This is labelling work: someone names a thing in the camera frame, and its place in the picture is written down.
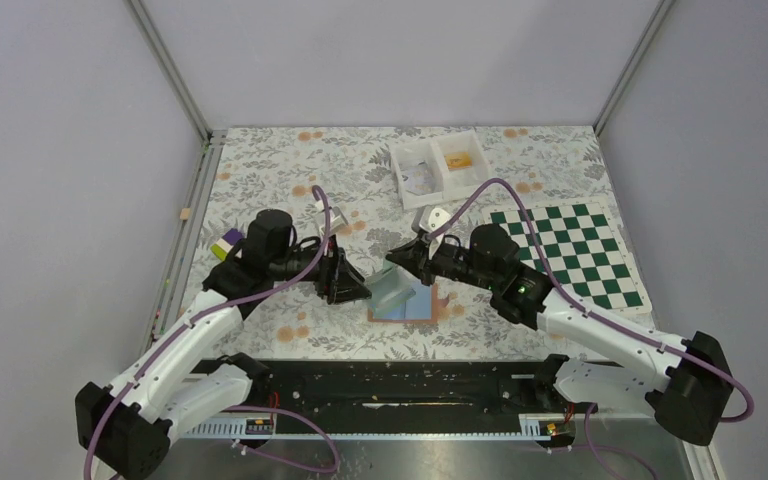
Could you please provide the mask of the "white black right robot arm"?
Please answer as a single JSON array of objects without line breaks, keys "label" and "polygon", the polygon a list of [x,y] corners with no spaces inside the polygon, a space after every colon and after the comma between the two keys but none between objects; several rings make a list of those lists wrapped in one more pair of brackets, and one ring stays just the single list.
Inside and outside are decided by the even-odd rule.
[{"label": "white black right robot arm", "polygon": [[720,342],[701,331],[687,339],[643,328],[554,285],[521,262],[518,250],[500,226],[485,224],[466,247],[434,247],[419,232],[386,259],[425,285],[443,277],[485,289],[508,322],[561,335],[607,359],[602,365],[548,356],[533,386],[543,410],[557,412],[569,402],[621,407],[653,417],[682,441],[709,445],[734,390]]}]

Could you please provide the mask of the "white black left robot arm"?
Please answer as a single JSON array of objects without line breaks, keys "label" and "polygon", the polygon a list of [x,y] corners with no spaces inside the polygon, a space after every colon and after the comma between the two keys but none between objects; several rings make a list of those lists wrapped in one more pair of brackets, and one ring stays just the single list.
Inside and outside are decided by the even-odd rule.
[{"label": "white black left robot arm", "polygon": [[190,386],[183,382],[209,347],[270,296],[310,282],[329,305],[370,297],[363,276],[338,246],[340,215],[331,208],[321,213],[320,234],[298,239],[290,214],[260,211],[160,340],[108,384],[89,382],[78,392],[85,478],[100,460],[125,479],[145,479],[203,421],[239,404],[248,411],[264,407],[269,369],[246,354],[222,357],[206,377]]}]

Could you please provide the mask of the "white VIP credit card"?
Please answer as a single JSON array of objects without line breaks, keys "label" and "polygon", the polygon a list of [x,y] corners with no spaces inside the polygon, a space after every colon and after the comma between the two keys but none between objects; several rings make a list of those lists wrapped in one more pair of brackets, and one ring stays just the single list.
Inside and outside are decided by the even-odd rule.
[{"label": "white VIP credit card", "polygon": [[406,167],[402,170],[401,178],[405,191],[411,195],[424,196],[436,192],[433,172],[425,162]]}]

